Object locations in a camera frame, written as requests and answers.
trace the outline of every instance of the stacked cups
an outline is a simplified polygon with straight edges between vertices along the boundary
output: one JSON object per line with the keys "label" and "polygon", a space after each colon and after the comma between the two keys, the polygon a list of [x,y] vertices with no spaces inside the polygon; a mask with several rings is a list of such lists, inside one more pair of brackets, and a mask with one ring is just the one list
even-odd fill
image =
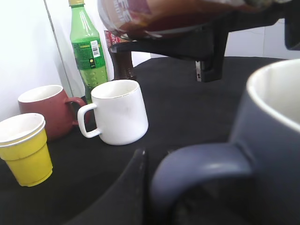
{"label": "stacked cups", "polygon": [[34,186],[52,173],[45,119],[27,113],[0,122],[0,158],[21,186]]}

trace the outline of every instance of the black table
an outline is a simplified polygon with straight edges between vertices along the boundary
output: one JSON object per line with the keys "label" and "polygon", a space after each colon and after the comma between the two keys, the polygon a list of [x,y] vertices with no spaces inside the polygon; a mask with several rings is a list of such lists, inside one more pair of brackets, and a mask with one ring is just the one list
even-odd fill
{"label": "black table", "polygon": [[224,78],[196,82],[195,63],[151,59],[135,68],[149,119],[139,141],[110,146],[87,139],[78,128],[49,143],[53,174],[40,185],[20,187],[0,161],[0,224],[63,224],[90,206],[119,177],[134,151],[149,153],[149,174],[161,159],[182,146],[227,140],[247,78],[256,69],[278,61],[229,57]]}

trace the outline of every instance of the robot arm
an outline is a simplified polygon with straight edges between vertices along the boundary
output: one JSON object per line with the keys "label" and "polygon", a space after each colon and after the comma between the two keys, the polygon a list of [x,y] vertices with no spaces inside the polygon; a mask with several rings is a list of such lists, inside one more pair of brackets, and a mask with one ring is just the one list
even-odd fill
{"label": "robot arm", "polygon": [[[244,2],[244,0],[227,1],[236,4]],[[285,4],[272,4],[266,10],[252,13],[243,10],[227,12],[181,36],[169,39],[139,39],[113,45],[111,51],[114,53],[149,52],[194,60],[197,80],[211,82],[222,78],[223,58],[229,32],[271,26],[281,18],[285,18],[287,49],[300,50],[300,0],[246,0],[246,2],[254,7],[263,7],[266,3],[272,2]]]}

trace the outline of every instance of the brown bottle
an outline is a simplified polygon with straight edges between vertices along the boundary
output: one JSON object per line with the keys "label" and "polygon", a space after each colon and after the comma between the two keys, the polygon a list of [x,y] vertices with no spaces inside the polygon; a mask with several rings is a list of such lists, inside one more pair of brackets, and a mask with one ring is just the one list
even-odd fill
{"label": "brown bottle", "polygon": [[136,80],[133,72],[133,65],[131,59],[131,52],[118,52],[113,53],[110,47],[117,43],[127,42],[122,38],[113,35],[110,31],[105,30],[105,38],[108,47],[108,52],[112,58],[114,80]]}

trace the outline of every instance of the cup rim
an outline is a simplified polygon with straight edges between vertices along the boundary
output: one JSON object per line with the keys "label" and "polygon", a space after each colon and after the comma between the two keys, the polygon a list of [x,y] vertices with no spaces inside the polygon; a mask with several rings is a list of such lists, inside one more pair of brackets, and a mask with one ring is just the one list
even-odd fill
{"label": "cup rim", "polygon": [[39,114],[39,113],[25,113],[25,114],[20,114],[20,115],[17,115],[17,116],[13,116],[13,117],[10,117],[6,120],[3,120],[1,121],[0,123],[4,122],[4,121],[7,121],[7,120],[13,120],[14,118],[16,117],[21,117],[21,116],[28,116],[28,115],[36,115],[36,116],[39,116],[41,118],[41,122],[39,122],[34,128],[32,128],[31,130],[29,130],[28,132],[26,132],[25,135],[23,136],[19,136],[17,138],[10,138],[10,139],[6,139],[5,141],[0,141],[0,146],[2,147],[3,145],[6,145],[6,143],[15,143],[14,141],[22,141],[23,137],[29,137],[31,136],[31,134],[35,134],[37,130],[39,130],[41,127],[44,127],[45,125],[45,118],[43,115]]}
{"label": "cup rim", "polygon": [[[45,98],[41,98],[41,99],[38,99],[38,100],[34,100],[34,101],[23,101],[23,100],[22,100],[22,98],[23,98],[26,94],[28,94],[29,92],[35,91],[35,90],[38,90],[38,89],[42,89],[42,88],[45,88],[45,87],[59,87],[60,90],[59,90],[57,93],[55,93],[55,94],[53,94],[53,95],[51,95],[51,96],[48,96],[48,97],[45,97]],[[36,88],[30,89],[30,90],[24,92],[23,94],[21,94],[21,95],[18,97],[18,102],[21,102],[21,103],[31,103],[31,102],[39,102],[39,101],[43,101],[43,100],[45,100],[45,99],[49,99],[49,98],[52,98],[53,96],[58,95],[58,94],[61,93],[63,90],[64,90],[63,86],[58,85],[58,84],[51,84],[51,85],[45,85],[45,86],[36,87]]]}
{"label": "cup rim", "polygon": [[300,64],[300,60],[284,60],[280,62],[275,62],[272,64],[269,64],[267,66],[264,66],[257,71],[255,71],[248,79],[247,81],[247,93],[251,97],[251,99],[254,101],[254,103],[259,106],[265,113],[270,115],[271,117],[275,118],[280,123],[284,124],[285,126],[295,130],[296,132],[300,133],[300,124],[293,121],[292,119],[288,118],[287,116],[283,115],[279,111],[273,109],[271,106],[269,106],[267,103],[265,103],[261,97],[259,97],[256,89],[255,89],[255,82],[260,76],[264,76],[265,72],[276,66],[276,67],[288,67],[292,66],[294,64]]}
{"label": "cup rim", "polygon": [[[95,93],[99,88],[103,87],[104,85],[110,85],[111,83],[134,83],[134,84],[136,85],[136,87],[135,87],[133,90],[131,90],[130,92],[124,94],[124,95],[118,95],[118,96],[114,96],[114,97],[96,97],[96,96],[95,96],[94,93]],[[126,96],[126,95],[132,94],[133,92],[135,92],[136,90],[138,90],[139,87],[140,87],[140,84],[139,84],[137,81],[133,81],[133,80],[115,80],[115,81],[109,81],[109,82],[105,82],[105,83],[100,84],[100,85],[98,85],[97,87],[95,87],[95,88],[92,90],[92,92],[91,92],[91,96],[92,96],[93,98],[97,98],[97,99],[114,99],[114,98],[121,98],[121,97],[124,97],[124,96]]]}
{"label": "cup rim", "polygon": [[19,144],[21,144],[23,142],[26,142],[26,141],[32,139],[33,137],[35,137],[37,134],[39,134],[45,128],[45,125],[46,125],[46,121],[44,120],[42,126],[38,130],[36,130],[35,132],[33,132],[31,135],[27,136],[24,139],[19,140],[18,142],[13,142],[13,143],[6,144],[6,145],[1,145],[0,144],[0,148],[7,148],[7,147],[19,145]]}

